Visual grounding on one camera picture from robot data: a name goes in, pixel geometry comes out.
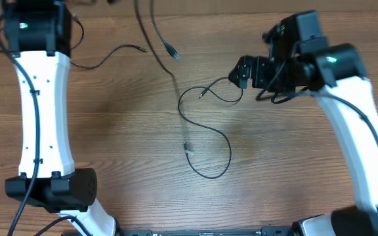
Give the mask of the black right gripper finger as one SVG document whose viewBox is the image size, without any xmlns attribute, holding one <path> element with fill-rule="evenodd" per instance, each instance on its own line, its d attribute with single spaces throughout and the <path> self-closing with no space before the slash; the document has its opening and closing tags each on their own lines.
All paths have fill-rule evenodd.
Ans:
<svg viewBox="0 0 378 236">
<path fill-rule="evenodd" d="M 240 89 L 247 88 L 247 80 L 249 79 L 249 74 L 247 69 L 243 66 L 236 66 L 229 74 L 228 80 L 235 84 Z"/>
<path fill-rule="evenodd" d="M 258 56 L 241 56 L 237 63 L 237 68 L 256 68 L 259 61 Z"/>
</svg>

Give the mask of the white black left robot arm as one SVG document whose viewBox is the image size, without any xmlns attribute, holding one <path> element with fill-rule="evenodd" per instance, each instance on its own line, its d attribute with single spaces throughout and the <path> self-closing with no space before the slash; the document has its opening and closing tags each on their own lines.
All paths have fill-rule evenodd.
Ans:
<svg viewBox="0 0 378 236">
<path fill-rule="evenodd" d="M 67 85 L 72 14 L 63 1 L 3 1 L 1 50 L 20 85 L 22 154 L 6 194 L 44 208 L 81 235 L 118 235 L 119 224 L 99 203 L 96 172 L 75 166 L 68 137 Z"/>
</svg>

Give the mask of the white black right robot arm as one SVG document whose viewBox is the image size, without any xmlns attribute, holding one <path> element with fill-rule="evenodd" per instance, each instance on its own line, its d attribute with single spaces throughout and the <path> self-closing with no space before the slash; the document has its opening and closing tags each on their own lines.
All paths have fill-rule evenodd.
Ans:
<svg viewBox="0 0 378 236">
<path fill-rule="evenodd" d="M 280 22 L 262 38 L 269 56 L 241 57 L 229 80 L 286 100 L 314 97 L 335 131 L 354 190 L 354 206 L 296 221 L 288 234 L 378 235 L 378 113 L 357 50 L 331 46 L 315 23 Z"/>
</svg>

